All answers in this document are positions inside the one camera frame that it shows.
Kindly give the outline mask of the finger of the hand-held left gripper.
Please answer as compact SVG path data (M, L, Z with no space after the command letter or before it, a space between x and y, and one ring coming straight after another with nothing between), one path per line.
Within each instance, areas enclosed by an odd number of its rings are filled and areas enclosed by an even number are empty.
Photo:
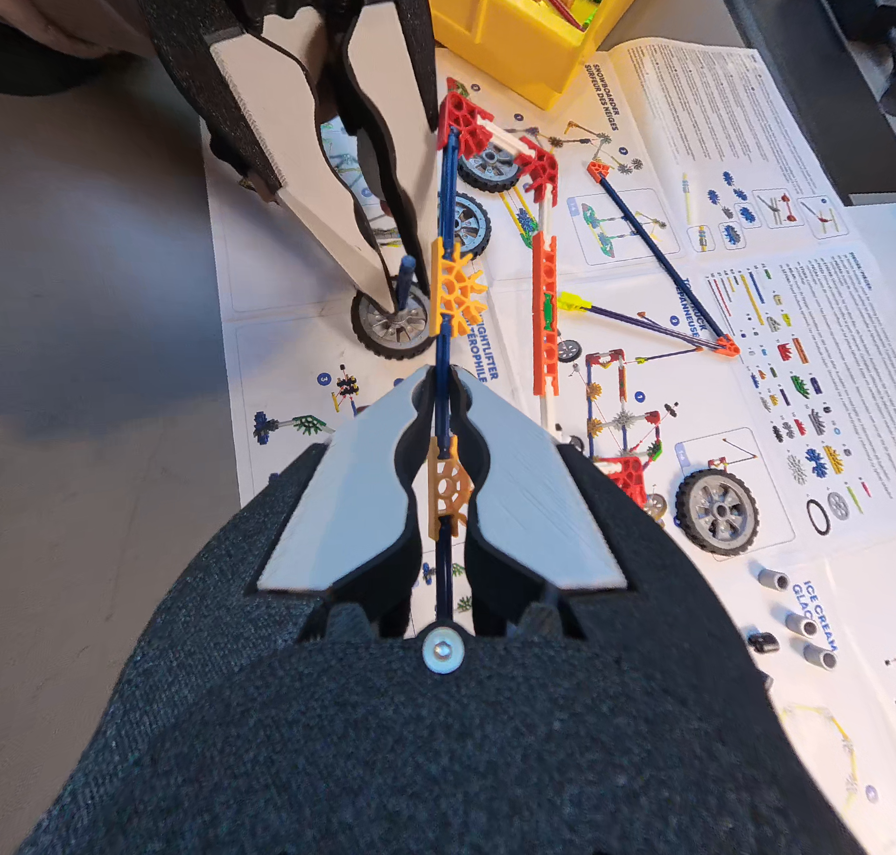
M387 201L406 253L422 260L431 237L431 126L395 4L362 8L343 52L364 109L364 176Z
M391 296L389 271L355 217L357 200L322 149L315 72L327 37L322 15L300 8L290 18L266 13L262 34L213 44L211 55L272 162L276 198L368 296Z

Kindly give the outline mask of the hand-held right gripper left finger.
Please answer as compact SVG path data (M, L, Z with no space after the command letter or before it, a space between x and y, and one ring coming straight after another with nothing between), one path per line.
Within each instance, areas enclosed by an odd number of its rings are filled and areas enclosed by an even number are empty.
M358 603L409 600L422 559L413 482L427 458L434 369L420 368L337 430L260 574L260 590Z

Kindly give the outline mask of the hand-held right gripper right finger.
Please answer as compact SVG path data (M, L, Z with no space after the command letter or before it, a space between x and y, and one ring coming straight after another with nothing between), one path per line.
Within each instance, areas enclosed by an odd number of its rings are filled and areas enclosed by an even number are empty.
M577 457L469 371L455 370L458 455L473 491L464 563L476 632L504 632L547 595L627 580L563 456Z

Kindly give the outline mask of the yellow plastic bin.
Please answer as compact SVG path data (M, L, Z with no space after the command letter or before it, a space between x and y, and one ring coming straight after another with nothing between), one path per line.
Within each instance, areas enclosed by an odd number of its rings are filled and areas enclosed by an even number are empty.
M634 0L603 0L588 30L576 30L532 0L429 0L443 95L454 54L466 68L551 108Z

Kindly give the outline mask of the small black toy wheel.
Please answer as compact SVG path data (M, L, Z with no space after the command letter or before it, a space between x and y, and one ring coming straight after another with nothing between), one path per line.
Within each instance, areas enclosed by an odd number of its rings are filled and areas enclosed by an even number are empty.
M743 480L716 469L688 474L676 494L676 519L689 541L724 558L743 554L759 531L756 501Z
M387 315L362 292L357 292L350 309L354 333L361 344L378 357L403 360L420 356L435 342L430 335L430 301L416 282L409 288L403 311Z
M473 196L458 192L455 197L454 239L461 256L478 257L487 248L492 225L485 207Z
M514 157L494 142L470 158L458 158L458 176L474 189L501 193L512 189L521 177Z

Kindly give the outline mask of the colourful construction toy model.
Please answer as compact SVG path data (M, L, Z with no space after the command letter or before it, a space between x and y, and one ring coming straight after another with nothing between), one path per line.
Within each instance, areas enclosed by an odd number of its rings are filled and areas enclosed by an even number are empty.
M533 393L540 400L540 422L554 432L554 398L559 394L556 290L556 238L552 211L556 206L558 166L555 157L530 137L502 128L462 91L449 84L442 100L436 147L442 153L438 235L432 244L430 333L436 338L434 435L427 457L429 535L435 541L435 616L445 624L454 617L454 538L462 508L473 491L458 457L450 421L449 368L453 338L467 335L486 309L480 296L487 286L482 272L468 274L470 258L455 242L454 208L461 157L471 158L496 144L507 151L524 175L539 208L532 239Z

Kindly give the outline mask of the grey desk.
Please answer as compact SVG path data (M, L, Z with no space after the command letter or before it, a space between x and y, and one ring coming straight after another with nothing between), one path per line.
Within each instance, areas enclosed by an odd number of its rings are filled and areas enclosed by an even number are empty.
M260 590L206 133L156 57L2 94L2 842L21 853L865 853L681 546L563 456L627 580L517 631Z

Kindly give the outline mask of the printed instruction sheet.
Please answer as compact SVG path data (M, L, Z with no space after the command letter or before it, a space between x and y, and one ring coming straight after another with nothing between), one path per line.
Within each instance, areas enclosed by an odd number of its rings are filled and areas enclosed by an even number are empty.
M795 749L868 851L894 853L894 328L874 257L847 221L757 52L645 38L597 53L553 110L538 110L450 54L445 83L559 164L557 289L572 301L674 331L557 312L555 417L586 456L642 458L648 514L688 553L756 653ZM309 445L410 370L375 357L350 323L350 283L297 225L237 183L205 146L241 505ZM740 349L666 277L588 166L609 183ZM453 358L538 420L532 393L528 181L459 192L492 233L469 268L487 280L484 322ZM755 542L729 558L676 519L684 478L743 480ZM751 564L785 572L787 592ZM785 610L812 617L806 639ZM834 651L825 671L806 642Z

